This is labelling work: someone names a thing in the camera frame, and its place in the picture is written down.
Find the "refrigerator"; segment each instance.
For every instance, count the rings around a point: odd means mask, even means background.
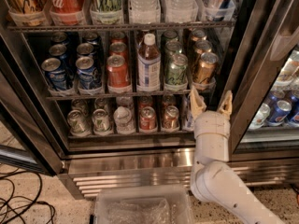
[[[299,180],[299,146],[296,127],[264,125],[252,130],[250,124],[299,42],[296,11],[299,0],[233,0],[235,11],[228,21],[167,22],[162,6],[160,22],[130,22],[130,8],[123,0],[123,22],[116,24],[17,26],[7,21],[8,5],[0,0],[0,117],[23,148],[0,145],[0,162],[46,175],[57,175],[77,199],[96,197],[101,189],[190,185],[195,140],[193,131],[182,128],[171,133],[158,124],[155,133],[107,136],[91,133],[76,137],[70,133],[67,114],[71,102],[81,99],[92,105],[96,98],[107,98],[115,106],[118,97],[144,95],[136,88],[126,93],[52,96],[40,68],[55,32],[68,32],[81,39],[85,32],[97,32],[107,55],[109,34],[124,31],[135,60],[135,33],[155,30],[161,34],[175,29],[205,29],[220,56],[216,85],[200,91],[207,109],[216,110],[226,91],[233,92],[230,160],[228,164],[248,186],[296,183]],[[162,96],[174,94],[178,102],[192,84],[182,91],[152,91],[159,110]],[[138,113],[135,112],[135,123]]]

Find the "white bottle cap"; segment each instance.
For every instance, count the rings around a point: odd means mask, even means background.
[[[144,43],[148,46],[152,46],[156,43],[154,34],[145,34]]]

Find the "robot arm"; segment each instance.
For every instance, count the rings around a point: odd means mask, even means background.
[[[202,202],[214,202],[223,206],[244,223],[283,223],[257,200],[239,176],[225,163],[229,160],[232,94],[226,94],[217,112],[204,112],[204,99],[198,95],[196,89],[192,89],[191,106],[196,139],[191,176],[193,195]]]

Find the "beverage cooler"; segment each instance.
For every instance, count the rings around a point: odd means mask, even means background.
[[[0,0],[0,114],[23,148],[0,162],[75,198],[189,188],[195,87],[209,110],[233,92],[229,165],[248,186],[299,181],[299,0],[16,1]]]

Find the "floor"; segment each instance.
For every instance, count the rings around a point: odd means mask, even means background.
[[[0,144],[17,147],[19,144],[0,124]],[[28,204],[29,199],[34,199],[38,194],[40,181],[39,177],[33,173],[22,173],[23,170],[16,170],[15,167],[0,164],[0,223],[6,223],[14,215],[9,213],[7,217],[4,213],[7,209],[3,206],[3,200],[8,200],[12,195],[13,199],[9,202],[11,208],[20,207]],[[38,197],[39,204],[29,208],[22,216],[17,217],[8,223],[29,223],[29,224],[84,224],[90,223],[90,215],[93,213],[94,202],[86,200],[75,200],[60,180],[55,177],[41,175],[42,190]],[[258,187],[253,190],[256,197],[285,223],[299,223],[299,207],[296,195],[289,186]],[[193,196],[190,196],[193,216],[196,224],[233,224],[241,223],[236,217],[228,213],[221,206],[214,203],[200,203]],[[53,222],[50,222],[50,208],[46,203],[55,208]]]

